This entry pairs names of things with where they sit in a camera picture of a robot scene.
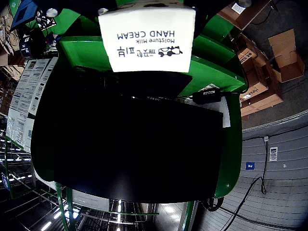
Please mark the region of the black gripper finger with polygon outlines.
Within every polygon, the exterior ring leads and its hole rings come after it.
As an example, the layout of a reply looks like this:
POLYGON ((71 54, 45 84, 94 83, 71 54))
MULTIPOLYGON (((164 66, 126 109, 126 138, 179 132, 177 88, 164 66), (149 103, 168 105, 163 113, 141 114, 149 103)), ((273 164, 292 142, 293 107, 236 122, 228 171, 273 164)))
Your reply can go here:
POLYGON ((72 10, 83 16, 96 16, 99 9, 112 10, 117 7, 115 0, 48 0, 47 10, 55 9, 60 13, 63 9, 72 10))
POLYGON ((252 5, 250 0, 183 0, 182 3, 196 11, 195 36, 227 36, 234 26, 217 13, 234 3, 244 8, 252 5))

